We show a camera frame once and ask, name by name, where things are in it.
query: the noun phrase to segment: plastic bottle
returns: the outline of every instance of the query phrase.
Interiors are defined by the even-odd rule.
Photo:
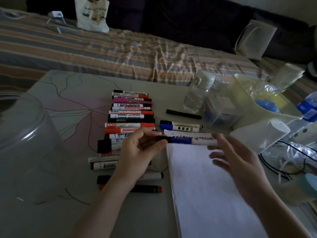
[[[303,119],[294,120],[288,127],[291,132],[286,135],[283,140],[293,137],[294,134],[303,128],[317,121],[317,92],[308,95],[296,108],[303,114]]]
[[[184,109],[186,112],[197,113],[204,103],[204,98],[215,81],[215,75],[210,72],[200,70],[196,73],[189,91],[184,99]]]

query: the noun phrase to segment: striped blanket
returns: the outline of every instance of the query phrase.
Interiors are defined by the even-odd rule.
[[[263,68],[269,75],[272,75],[278,68],[282,67],[287,62],[277,59],[262,58],[261,61],[253,61],[257,66]],[[295,64],[303,69],[306,69],[306,65]],[[317,83],[308,79],[305,75],[298,79],[293,85],[291,85],[283,94],[294,104],[298,104],[309,94],[317,91]]]
[[[265,78],[267,74],[243,56],[195,47],[157,36],[110,29],[94,33],[75,22],[51,30],[48,17],[25,13],[14,19],[0,13],[0,88],[26,91],[49,70],[64,70],[174,85],[189,85],[204,69],[229,82],[232,75]]]

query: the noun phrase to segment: white paper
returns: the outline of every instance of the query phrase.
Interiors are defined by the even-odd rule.
[[[170,137],[186,137],[186,138],[197,138],[197,139],[213,139],[211,133],[194,133],[194,132],[183,132],[174,130],[164,130],[164,134]]]
[[[267,238],[232,178],[209,154],[206,146],[167,146],[178,236]]]

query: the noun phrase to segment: white bag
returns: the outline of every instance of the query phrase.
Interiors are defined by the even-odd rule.
[[[245,32],[238,44],[242,34],[239,36],[236,42],[235,51],[239,51],[248,59],[261,61],[261,57],[263,56],[276,30],[276,27],[265,22],[251,20],[245,27]]]
[[[77,27],[93,32],[109,32],[106,17],[108,0],[75,0]]]

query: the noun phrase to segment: pink marker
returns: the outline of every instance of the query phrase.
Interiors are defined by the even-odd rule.
[[[113,97],[114,103],[138,103],[138,104],[151,104],[153,105],[153,102],[151,99],[147,98],[133,98],[133,97],[122,97],[122,96],[114,96]]]

